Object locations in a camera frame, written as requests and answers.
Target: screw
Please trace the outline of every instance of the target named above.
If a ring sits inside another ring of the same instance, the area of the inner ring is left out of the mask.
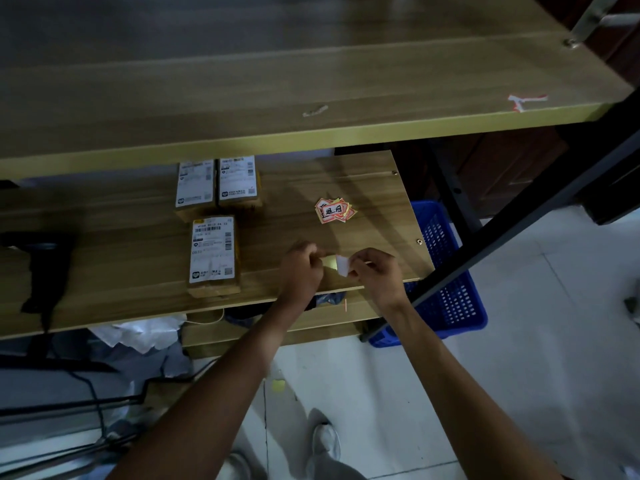
[[[578,40],[576,40],[574,38],[567,38],[567,39],[563,40],[563,45],[565,47],[573,49],[573,48],[578,47],[580,45],[580,42],[578,42]]]

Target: white sneaker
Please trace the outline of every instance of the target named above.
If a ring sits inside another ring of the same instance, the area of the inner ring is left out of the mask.
[[[222,464],[216,480],[251,480],[249,463],[240,453],[231,453]]]
[[[311,441],[311,451],[313,455],[327,452],[332,459],[340,460],[340,437],[331,424],[322,423],[316,426]]]

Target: blue plastic basket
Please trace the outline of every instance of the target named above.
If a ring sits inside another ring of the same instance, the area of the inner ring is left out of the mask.
[[[458,249],[458,242],[444,209],[432,200],[413,201],[411,206],[433,265],[438,267]],[[405,283],[404,289],[409,292],[416,284],[417,282]],[[484,306],[468,271],[423,301],[416,307],[416,311],[441,339],[480,330],[487,322]],[[400,340],[387,325],[383,331],[369,339],[369,343],[374,347],[392,347],[400,345]]]

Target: hand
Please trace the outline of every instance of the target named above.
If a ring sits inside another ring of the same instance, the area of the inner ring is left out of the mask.
[[[404,291],[402,270],[391,254],[374,248],[363,249],[349,258],[349,267],[352,269],[349,276],[364,285],[382,313],[411,307]]]
[[[316,294],[324,276],[321,257],[326,253],[313,242],[301,241],[287,251],[280,263],[280,296],[304,309]]]

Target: wooden shelf board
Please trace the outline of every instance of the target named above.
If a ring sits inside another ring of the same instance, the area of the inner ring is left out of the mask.
[[[189,231],[173,212],[177,172],[140,178],[139,170],[118,171],[116,178],[80,178],[77,185],[63,179],[44,189],[6,190],[0,228],[79,234],[54,331],[272,301],[280,259],[298,239],[343,255],[368,246],[385,250],[398,257],[407,281],[433,270],[390,152],[260,157],[257,168],[264,213],[240,219],[243,291],[228,297],[196,299],[186,291]],[[347,223],[322,225],[314,210],[320,197],[343,197],[358,213]],[[359,287],[329,270],[319,292]],[[20,313],[29,293],[27,254],[0,249],[0,337],[40,332],[37,315]]]
[[[326,327],[342,323],[359,322],[378,318],[376,311],[364,290],[347,291],[347,307],[339,305],[320,305],[313,310],[302,313],[293,323],[290,331],[306,330],[309,328]],[[185,323],[182,327],[182,345],[192,347],[204,344],[215,344],[237,340],[248,329],[220,321],[212,324]]]
[[[318,340],[338,339],[340,337],[351,337],[362,333],[359,323],[341,323],[317,328],[306,328],[304,330],[290,330],[285,335],[282,346],[306,344]],[[192,359],[219,357],[224,354],[236,340],[217,342],[215,344],[204,344],[185,348]]]
[[[573,123],[632,91],[533,0],[148,3],[113,15],[135,36],[12,54],[0,178]]]

